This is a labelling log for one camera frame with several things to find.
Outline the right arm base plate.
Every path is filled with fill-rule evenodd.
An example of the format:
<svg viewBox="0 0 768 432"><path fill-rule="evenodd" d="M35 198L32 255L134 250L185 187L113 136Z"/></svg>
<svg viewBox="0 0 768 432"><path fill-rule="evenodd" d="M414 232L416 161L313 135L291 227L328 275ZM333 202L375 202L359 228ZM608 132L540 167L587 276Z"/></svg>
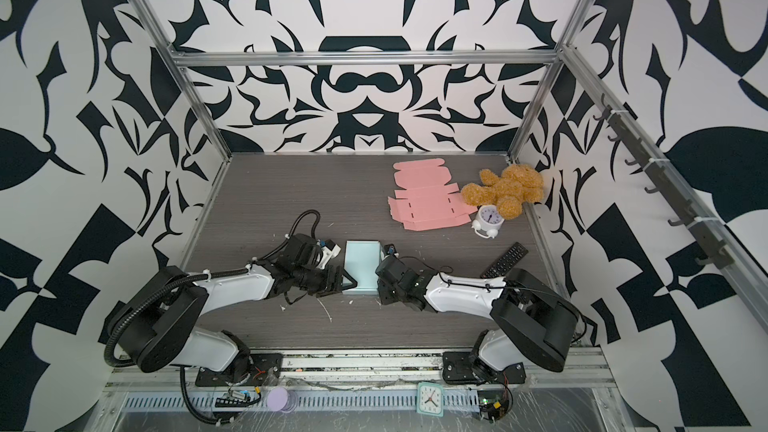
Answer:
<svg viewBox="0 0 768 432"><path fill-rule="evenodd" d="M496 371L468 351L442 354L442 380L449 385L524 384L527 375L522 363Z"/></svg>

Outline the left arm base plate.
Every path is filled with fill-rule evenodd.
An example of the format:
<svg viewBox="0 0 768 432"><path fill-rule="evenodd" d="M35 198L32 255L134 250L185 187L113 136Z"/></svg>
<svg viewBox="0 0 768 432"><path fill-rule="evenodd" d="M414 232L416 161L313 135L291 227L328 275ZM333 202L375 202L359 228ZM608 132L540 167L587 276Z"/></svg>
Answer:
<svg viewBox="0 0 768 432"><path fill-rule="evenodd" d="M194 383L197 387L269 385L280 378L282 362L281 353L238 354L221 372L202 368Z"/></svg>

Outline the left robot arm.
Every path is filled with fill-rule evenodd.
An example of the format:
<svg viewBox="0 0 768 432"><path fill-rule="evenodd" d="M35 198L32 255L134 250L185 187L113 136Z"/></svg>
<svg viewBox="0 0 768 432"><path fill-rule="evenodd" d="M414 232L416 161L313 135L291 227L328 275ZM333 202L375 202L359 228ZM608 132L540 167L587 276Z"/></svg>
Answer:
<svg viewBox="0 0 768 432"><path fill-rule="evenodd" d="M239 303L283 297L292 288L316 297L354 289L357 280L332 262L340 251L332 241L295 234L238 269L190 274L164 267L112 317L104 361L145 373L198 367L240 383L255 371L249 347L229 331L199 327L199 318Z"/></svg>

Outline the light blue paper box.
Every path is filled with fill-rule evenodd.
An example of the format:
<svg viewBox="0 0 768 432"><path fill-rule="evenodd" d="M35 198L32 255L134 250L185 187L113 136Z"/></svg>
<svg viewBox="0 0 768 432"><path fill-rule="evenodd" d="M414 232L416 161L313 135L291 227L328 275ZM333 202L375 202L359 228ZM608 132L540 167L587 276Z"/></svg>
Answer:
<svg viewBox="0 0 768 432"><path fill-rule="evenodd" d="M347 241L344 255L344 269L357 285L345 290L346 295L377 295L376 269L384 258L383 248L378 241Z"/></svg>

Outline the pink paper box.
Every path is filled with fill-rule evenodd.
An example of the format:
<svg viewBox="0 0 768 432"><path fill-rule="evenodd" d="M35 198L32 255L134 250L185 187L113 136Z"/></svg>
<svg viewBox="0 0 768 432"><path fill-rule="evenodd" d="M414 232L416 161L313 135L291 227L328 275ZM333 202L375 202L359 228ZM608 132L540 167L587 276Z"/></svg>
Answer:
<svg viewBox="0 0 768 432"><path fill-rule="evenodd" d="M393 168L397 189L388 205L392 219L407 231L465 225L478 210L463 200L442 158L397 162Z"/></svg>

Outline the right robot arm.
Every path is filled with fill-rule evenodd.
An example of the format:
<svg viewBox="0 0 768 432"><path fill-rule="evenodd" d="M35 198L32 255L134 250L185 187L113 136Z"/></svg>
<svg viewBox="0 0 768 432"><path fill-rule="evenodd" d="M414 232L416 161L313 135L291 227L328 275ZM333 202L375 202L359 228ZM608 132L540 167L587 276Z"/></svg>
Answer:
<svg viewBox="0 0 768 432"><path fill-rule="evenodd" d="M452 277L441 271L416 271L395 256L376 269L380 301L403 303L417 311L462 313L494 322L480 334L470 366L480 376L501 373L529 361L561 372L571 348L578 309L534 275L513 268L503 277Z"/></svg>

